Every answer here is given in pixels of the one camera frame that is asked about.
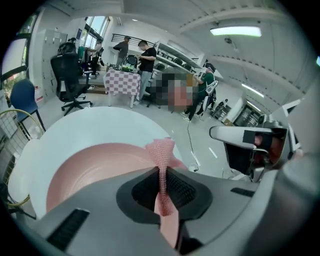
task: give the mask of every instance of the pixelated blur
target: pixelated blur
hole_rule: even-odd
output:
[[[150,84],[150,94],[157,105],[181,112],[192,104],[197,97],[198,86],[192,74],[182,72],[178,67],[168,67],[155,76]]]

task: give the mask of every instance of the pink and white checkered cloth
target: pink and white checkered cloth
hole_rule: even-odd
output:
[[[159,167],[159,198],[160,198],[160,214],[168,216],[173,213],[173,204],[167,194],[167,166],[172,157],[175,142],[171,138],[155,139],[152,143],[145,146],[149,152],[151,159]]]
[[[140,75],[111,69],[103,77],[106,92],[139,96]]]

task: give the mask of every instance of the checkered tablecloth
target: checkered tablecloth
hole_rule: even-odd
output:
[[[118,70],[109,70],[103,77],[106,92],[139,96],[140,75]]]

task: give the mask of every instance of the shelf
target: shelf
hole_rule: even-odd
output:
[[[187,73],[192,74],[191,71],[185,69],[183,66],[180,66],[179,64],[177,64],[177,63],[175,63],[175,62],[173,62],[173,61],[171,61],[171,60],[169,60],[169,59],[167,59],[167,58],[164,58],[164,57],[162,57],[162,56],[160,56],[160,55],[157,55],[157,56],[156,56],[156,60],[157,60],[157,61],[160,61],[160,62],[163,62],[163,63],[165,63],[165,64],[167,64],[167,65],[169,65],[169,66],[171,66],[171,67],[178,67],[178,68],[186,71]]]
[[[165,45],[163,43],[160,43],[159,44],[159,49],[164,50],[168,54],[171,54],[171,55],[177,57],[178,59],[184,61],[185,63],[189,64],[191,67],[193,67],[195,69],[201,69],[202,68],[197,63],[195,63],[192,59],[188,58],[183,53],[177,51],[176,49],[174,49],[173,47],[171,47],[169,45]]]

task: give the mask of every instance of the pink mesh fabric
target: pink mesh fabric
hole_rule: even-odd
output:
[[[173,213],[173,205],[167,194],[166,172],[172,157],[175,142],[171,138],[155,139],[145,146],[154,163],[159,167],[159,199],[160,215],[168,216]]]

